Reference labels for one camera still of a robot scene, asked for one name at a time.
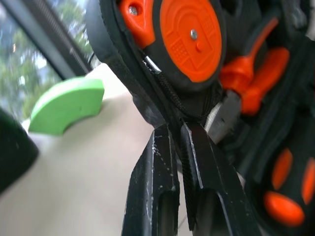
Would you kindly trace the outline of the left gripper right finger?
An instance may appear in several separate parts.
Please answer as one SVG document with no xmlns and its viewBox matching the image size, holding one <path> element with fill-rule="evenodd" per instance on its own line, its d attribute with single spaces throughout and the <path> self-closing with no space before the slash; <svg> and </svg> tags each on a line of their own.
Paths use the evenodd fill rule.
<svg viewBox="0 0 315 236">
<path fill-rule="evenodd" d="M 258 223 L 234 167 L 198 124 L 181 128 L 182 167 L 189 230 L 211 236 L 214 221 L 228 236 L 261 236 Z"/>
</svg>

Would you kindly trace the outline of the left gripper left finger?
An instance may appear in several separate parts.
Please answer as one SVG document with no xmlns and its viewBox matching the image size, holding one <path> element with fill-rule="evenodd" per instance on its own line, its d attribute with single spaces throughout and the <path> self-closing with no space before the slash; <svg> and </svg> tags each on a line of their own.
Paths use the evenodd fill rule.
<svg viewBox="0 0 315 236">
<path fill-rule="evenodd" d="M 177 236 L 180 183 L 167 125 L 156 128 L 131 173 L 122 236 Z"/>
</svg>

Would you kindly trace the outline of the orange and black screwdriver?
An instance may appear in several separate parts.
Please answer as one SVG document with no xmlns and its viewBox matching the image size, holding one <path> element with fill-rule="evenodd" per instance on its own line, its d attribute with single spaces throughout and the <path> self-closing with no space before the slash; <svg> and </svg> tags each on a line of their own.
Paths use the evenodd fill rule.
<svg viewBox="0 0 315 236">
<path fill-rule="evenodd" d="M 285 147 L 257 159 L 248 184 L 250 200 L 261 216 L 297 228 L 315 206 L 315 147 Z"/>
</svg>

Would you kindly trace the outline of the green foam block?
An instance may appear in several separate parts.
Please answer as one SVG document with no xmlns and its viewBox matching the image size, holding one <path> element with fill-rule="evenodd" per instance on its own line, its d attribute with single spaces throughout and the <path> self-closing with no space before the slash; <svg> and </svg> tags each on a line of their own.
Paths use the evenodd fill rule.
<svg viewBox="0 0 315 236">
<path fill-rule="evenodd" d="M 75 122 L 98 115 L 104 96 L 101 79 L 78 77 L 43 93 L 31 112 L 28 131 L 62 135 Z"/>
</svg>

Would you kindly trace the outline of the orange and black tape measure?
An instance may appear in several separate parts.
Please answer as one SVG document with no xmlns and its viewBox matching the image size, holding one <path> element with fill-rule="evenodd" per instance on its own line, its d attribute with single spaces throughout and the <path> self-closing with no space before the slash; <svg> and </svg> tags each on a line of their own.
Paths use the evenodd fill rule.
<svg viewBox="0 0 315 236">
<path fill-rule="evenodd" d="M 117 0 L 117 7 L 168 99 L 189 118 L 206 117 L 226 50 L 220 0 Z"/>
</svg>

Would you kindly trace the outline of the dark rounded object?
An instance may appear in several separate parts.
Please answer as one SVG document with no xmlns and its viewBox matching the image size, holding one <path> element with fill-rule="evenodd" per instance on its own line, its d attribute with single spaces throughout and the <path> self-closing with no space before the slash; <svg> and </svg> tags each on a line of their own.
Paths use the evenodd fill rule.
<svg viewBox="0 0 315 236">
<path fill-rule="evenodd" d="M 39 149 L 19 121 L 0 108 L 0 195 L 35 162 Z"/>
</svg>

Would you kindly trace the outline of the orange handled pliers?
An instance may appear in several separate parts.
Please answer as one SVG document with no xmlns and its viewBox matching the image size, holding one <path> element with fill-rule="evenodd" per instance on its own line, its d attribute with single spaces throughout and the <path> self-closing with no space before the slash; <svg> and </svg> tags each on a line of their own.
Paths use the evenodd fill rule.
<svg viewBox="0 0 315 236">
<path fill-rule="evenodd" d="M 240 115 L 255 115 L 265 94 L 284 73 L 290 56 L 285 47 L 268 50 L 259 69 L 254 68 L 259 49 L 278 23 L 277 15 L 266 15 L 247 39 L 241 54 L 222 68 L 219 79 L 225 97 L 216 107 L 212 122 L 206 125 L 214 143 L 231 131 Z"/>
</svg>

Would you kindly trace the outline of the dark window frame bar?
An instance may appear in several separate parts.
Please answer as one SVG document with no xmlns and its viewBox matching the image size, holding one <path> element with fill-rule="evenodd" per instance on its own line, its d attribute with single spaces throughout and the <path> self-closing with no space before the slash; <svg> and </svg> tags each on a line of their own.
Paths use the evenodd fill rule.
<svg viewBox="0 0 315 236">
<path fill-rule="evenodd" d="M 0 0 L 11 17 L 65 80 L 92 71 L 79 46 L 46 0 Z"/>
</svg>

